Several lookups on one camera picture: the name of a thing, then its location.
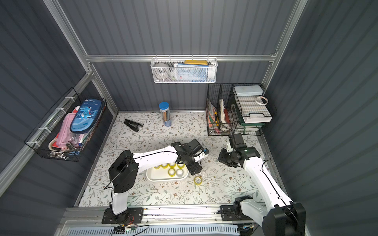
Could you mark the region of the clear transparent tape roll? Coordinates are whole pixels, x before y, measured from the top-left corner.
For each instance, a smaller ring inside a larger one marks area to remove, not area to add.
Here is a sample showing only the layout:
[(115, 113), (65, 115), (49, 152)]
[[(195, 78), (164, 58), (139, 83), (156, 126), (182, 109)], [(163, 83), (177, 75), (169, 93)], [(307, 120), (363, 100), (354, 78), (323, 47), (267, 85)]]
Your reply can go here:
[(176, 176), (181, 178), (184, 175), (184, 171), (182, 169), (177, 169), (176, 170)]

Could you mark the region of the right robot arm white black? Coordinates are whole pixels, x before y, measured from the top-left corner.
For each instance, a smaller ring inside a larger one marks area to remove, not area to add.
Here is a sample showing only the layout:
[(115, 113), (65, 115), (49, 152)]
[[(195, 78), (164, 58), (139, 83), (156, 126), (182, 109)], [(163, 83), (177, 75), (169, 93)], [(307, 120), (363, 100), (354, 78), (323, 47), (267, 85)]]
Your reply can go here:
[(261, 205), (253, 197), (238, 197), (230, 210), (222, 206), (222, 219), (234, 218), (255, 221), (266, 236), (303, 236), (306, 227), (306, 211), (301, 203), (295, 203), (286, 195), (266, 167), (265, 161), (254, 147), (248, 147), (241, 134), (229, 136), (229, 145), (221, 150), (218, 160), (228, 167), (241, 167), (253, 179), (265, 203)]

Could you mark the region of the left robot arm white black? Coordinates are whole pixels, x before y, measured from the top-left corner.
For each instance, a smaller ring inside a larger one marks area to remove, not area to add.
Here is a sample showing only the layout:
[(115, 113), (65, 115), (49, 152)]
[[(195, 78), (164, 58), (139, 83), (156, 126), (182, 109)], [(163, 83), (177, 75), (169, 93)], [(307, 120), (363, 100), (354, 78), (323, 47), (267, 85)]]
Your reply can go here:
[(144, 153), (132, 153), (124, 150), (109, 167), (112, 189), (111, 209), (115, 215), (128, 209), (129, 190), (134, 186), (138, 174), (161, 164), (185, 164), (191, 175), (202, 171), (201, 161), (208, 157), (209, 150), (197, 139), (189, 143), (175, 142), (171, 145)]

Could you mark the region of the white plastic storage box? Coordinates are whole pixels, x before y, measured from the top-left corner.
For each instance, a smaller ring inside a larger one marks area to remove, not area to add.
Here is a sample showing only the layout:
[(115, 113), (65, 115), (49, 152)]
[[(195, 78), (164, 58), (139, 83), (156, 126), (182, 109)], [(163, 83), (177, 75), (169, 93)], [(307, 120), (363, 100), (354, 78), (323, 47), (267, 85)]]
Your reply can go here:
[(176, 175), (174, 177), (170, 177), (168, 175), (168, 170), (170, 169), (170, 167), (168, 166), (168, 168), (166, 169), (163, 169), (161, 167), (161, 165), (159, 166), (155, 166), (153, 168), (150, 168), (146, 171), (146, 176), (147, 176), (147, 179), (149, 181), (152, 181), (152, 182), (175, 182), (175, 181), (181, 181), (181, 180), (184, 180), (188, 175), (189, 175), (189, 170), (188, 168), (185, 167), (182, 169), (184, 171), (184, 175), (179, 178), (177, 177)]

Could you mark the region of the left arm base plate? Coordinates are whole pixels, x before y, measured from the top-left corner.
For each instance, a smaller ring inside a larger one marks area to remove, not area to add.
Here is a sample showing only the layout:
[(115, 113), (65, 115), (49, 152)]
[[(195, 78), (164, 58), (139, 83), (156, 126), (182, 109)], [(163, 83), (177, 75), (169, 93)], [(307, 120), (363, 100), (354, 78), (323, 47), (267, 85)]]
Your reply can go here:
[(111, 208), (104, 211), (102, 224), (139, 224), (142, 221), (144, 208), (130, 207), (120, 214), (114, 214)]

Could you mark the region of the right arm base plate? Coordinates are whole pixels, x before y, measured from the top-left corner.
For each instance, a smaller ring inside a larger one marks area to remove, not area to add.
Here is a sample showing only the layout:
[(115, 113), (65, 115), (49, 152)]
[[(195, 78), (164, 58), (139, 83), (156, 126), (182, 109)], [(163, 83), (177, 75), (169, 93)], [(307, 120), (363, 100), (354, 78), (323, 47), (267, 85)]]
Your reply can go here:
[(217, 214), (221, 215), (222, 221), (252, 220), (242, 213), (239, 205), (221, 205)]

